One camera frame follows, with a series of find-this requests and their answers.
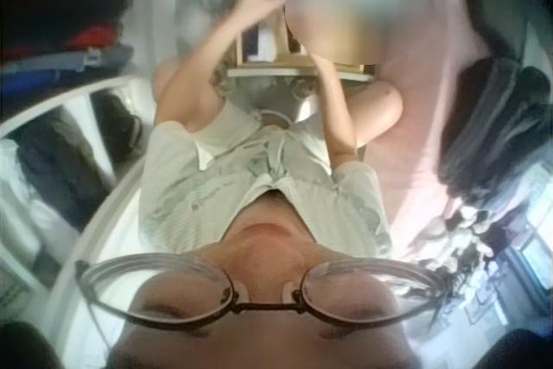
red garment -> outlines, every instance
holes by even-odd
[[[117,29],[111,25],[97,25],[88,28],[67,43],[69,49],[86,49],[88,47],[108,47],[118,40]]]

glasses lens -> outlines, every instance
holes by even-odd
[[[431,307],[444,294],[431,271],[396,261],[326,263],[305,277],[302,293],[313,309],[339,321],[373,323]]]
[[[177,256],[119,258],[85,278],[99,302],[145,321],[196,321],[219,312],[232,299],[226,274]]]

woman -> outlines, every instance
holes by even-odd
[[[88,301],[126,320],[108,366],[419,366],[398,322],[439,290],[402,309],[375,277],[402,266],[353,259],[391,248],[378,180],[357,148],[396,123],[398,92],[376,82],[345,100],[334,64],[313,55],[322,121],[282,130],[209,84],[233,40],[284,2],[239,0],[201,48],[156,73],[139,228],[152,249],[181,255],[81,264]],[[122,289],[136,270],[146,277],[126,290],[130,311],[90,294],[103,281]]]

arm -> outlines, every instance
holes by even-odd
[[[211,120],[223,107],[223,99],[209,80],[226,50],[240,34],[233,16],[226,18],[181,64],[163,88],[156,111],[156,124],[178,121],[187,130],[199,130],[204,120]]]
[[[285,0],[239,0],[232,13],[207,41],[188,56],[163,88],[156,124],[178,121],[188,130],[199,130],[219,114],[223,99],[209,80],[226,50],[243,30],[263,20]]]
[[[325,142],[327,142],[330,165],[334,170],[345,162],[359,160],[357,136],[334,63],[315,55],[312,55],[312,58],[321,79],[319,101],[322,111],[322,127]]]

elbow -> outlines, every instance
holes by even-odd
[[[385,102],[383,130],[386,131],[396,125],[404,113],[404,99],[395,86],[388,84],[385,88],[383,101]]]

